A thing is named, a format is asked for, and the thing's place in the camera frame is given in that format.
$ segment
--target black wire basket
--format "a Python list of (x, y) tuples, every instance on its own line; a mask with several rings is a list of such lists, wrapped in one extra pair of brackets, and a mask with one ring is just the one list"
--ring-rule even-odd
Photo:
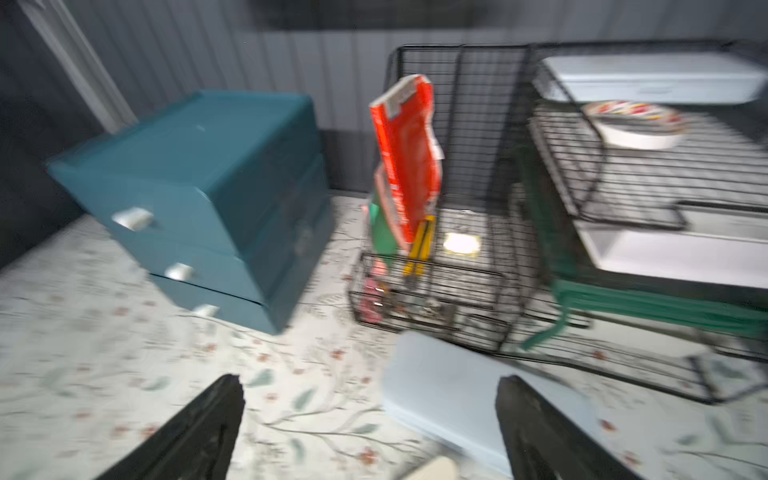
[[(538, 255), (536, 230), (517, 208), (520, 192), (511, 196), (520, 181), (516, 149), (529, 141), (528, 119), (537, 107), (532, 81), (539, 74), (538, 61), (555, 54), (707, 51), (723, 45), (656, 41), (398, 48), (390, 57), (385, 87), (408, 74), (425, 74), (435, 87), (432, 123), (445, 152), (437, 227), (429, 261), (380, 256), (369, 242), (349, 284), (356, 321), (393, 332), (418, 330), (480, 353), (567, 366), (707, 404), (768, 386), (762, 341), (696, 329), (685, 333), (718, 358), (749, 363), (752, 382), (723, 389), (709, 373), (709, 356), (669, 358), (580, 337), (579, 329), (597, 319), (590, 312), (574, 312), (565, 334), (533, 350), (521, 348), (531, 335), (550, 329), (559, 312)], [(599, 153), (604, 147), (594, 148)], [(592, 180), (599, 183), (599, 178)], [(448, 251), (443, 246), (450, 233), (477, 236), (479, 251)], [(412, 271), (410, 263), (422, 267), (420, 275), (406, 274)]]

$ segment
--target drawer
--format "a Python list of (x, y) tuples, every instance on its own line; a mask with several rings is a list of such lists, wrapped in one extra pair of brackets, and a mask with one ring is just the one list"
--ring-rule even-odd
[(206, 313), (207, 316), (215, 316), (270, 335), (280, 333), (280, 330), (270, 322), (266, 309), (259, 303), (201, 286), (177, 282), (164, 276), (152, 275), (151, 279), (172, 302), (187, 310), (194, 311), (201, 306), (210, 305), (215, 311)]
[(226, 292), (254, 302), (263, 302), (266, 298), (258, 282), (250, 274), (251, 267), (239, 257), (161, 237), (151, 237), (147, 233), (118, 231), (113, 232), (112, 236), (153, 275), (168, 276), (169, 269), (177, 264), (185, 265), (189, 266), (186, 276), (177, 278), (186, 283)]
[(327, 204), (315, 223), (309, 248), (296, 257), (280, 279), (279, 286), (270, 294), (268, 301), (270, 318), (278, 330), (282, 330), (288, 324), (296, 302), (301, 298), (318, 260), (323, 255), (334, 226), (333, 207)]
[(237, 255), (179, 243), (144, 231), (112, 229), (113, 237), (150, 273), (168, 276), (189, 266), (184, 281), (264, 302), (294, 257), (307, 248), (318, 212), (329, 203), (322, 157), (304, 174), (292, 196), (275, 209), (254, 245)]
[(263, 305), (164, 276), (150, 275), (150, 278), (178, 306), (188, 310), (212, 306), (215, 311), (206, 313), (208, 316), (275, 335), (282, 332), (290, 321), (333, 228), (333, 208), (325, 202), (313, 223), (313, 235), (306, 249), (296, 255), (291, 266), (280, 276), (279, 286)]
[(142, 209), (151, 221), (141, 231), (237, 253), (319, 153), (307, 96), (203, 92), (56, 157), (48, 171), (108, 227), (125, 229), (115, 215)]

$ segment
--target floral pattern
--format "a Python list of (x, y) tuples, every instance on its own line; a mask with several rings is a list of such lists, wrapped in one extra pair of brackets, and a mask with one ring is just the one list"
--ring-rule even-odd
[[(362, 200), (336, 232), (289, 329), (268, 336), (170, 303), (93, 218), (0, 275), (0, 478), (93, 478), (224, 373), (246, 410), (228, 478), (398, 478), (444, 452), (381, 408), (397, 335), (356, 324), (346, 282)], [(768, 478), (768, 393), (702, 406), (561, 367), (599, 440), (648, 478)], [(501, 478), (460, 459), (462, 478)]]

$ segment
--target green handle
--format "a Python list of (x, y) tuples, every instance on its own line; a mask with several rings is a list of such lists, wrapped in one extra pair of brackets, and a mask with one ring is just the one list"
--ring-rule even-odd
[(539, 343), (544, 342), (545, 340), (549, 340), (553, 336), (558, 335), (564, 328), (565, 325), (568, 323), (568, 311), (570, 308), (568, 307), (567, 303), (563, 303), (561, 305), (562, 311), (560, 313), (560, 316), (558, 317), (558, 321), (554, 323), (554, 325), (546, 330), (542, 330), (541, 332), (536, 332), (533, 335), (529, 336), (525, 341), (523, 342), (523, 350), (530, 350), (533, 347), (537, 346)]

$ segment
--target drawer knob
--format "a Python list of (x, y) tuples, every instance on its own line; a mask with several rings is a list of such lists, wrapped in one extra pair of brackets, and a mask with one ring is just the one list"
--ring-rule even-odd
[(112, 215), (112, 220), (115, 223), (134, 232), (138, 232), (152, 223), (153, 218), (152, 212), (140, 207), (127, 208)]
[(192, 273), (194, 273), (194, 268), (183, 263), (174, 263), (165, 269), (165, 276), (180, 282), (186, 282), (192, 278)]
[(202, 305), (198, 305), (194, 307), (194, 310), (192, 310), (192, 313), (199, 316), (214, 316), (218, 313), (219, 307), (215, 305), (208, 305), (207, 303), (203, 303)]

